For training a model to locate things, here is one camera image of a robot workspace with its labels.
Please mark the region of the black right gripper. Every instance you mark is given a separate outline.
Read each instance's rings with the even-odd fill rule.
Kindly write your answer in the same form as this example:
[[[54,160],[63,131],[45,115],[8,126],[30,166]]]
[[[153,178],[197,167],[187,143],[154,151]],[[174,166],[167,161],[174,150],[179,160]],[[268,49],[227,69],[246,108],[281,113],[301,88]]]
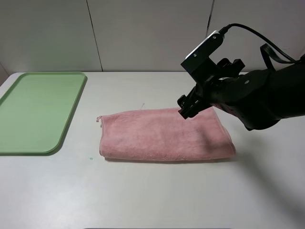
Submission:
[[[186,96],[182,95],[177,103],[180,107],[179,114],[184,118],[193,118],[202,110],[211,107],[211,95],[216,92],[221,79],[237,78],[245,64],[240,59],[230,62],[227,58],[221,59],[217,64],[219,72],[211,75],[203,84],[196,83],[195,87]]]

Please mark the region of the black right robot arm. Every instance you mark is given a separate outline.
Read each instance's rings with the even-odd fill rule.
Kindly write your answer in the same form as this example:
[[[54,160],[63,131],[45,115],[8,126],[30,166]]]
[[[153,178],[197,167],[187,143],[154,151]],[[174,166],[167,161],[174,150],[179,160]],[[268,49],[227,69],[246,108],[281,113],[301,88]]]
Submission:
[[[249,131],[263,130],[281,119],[305,114],[305,59],[281,70],[254,70],[241,74],[240,59],[189,57],[181,66],[196,82],[177,103],[184,118],[193,118],[212,106],[237,117]]]

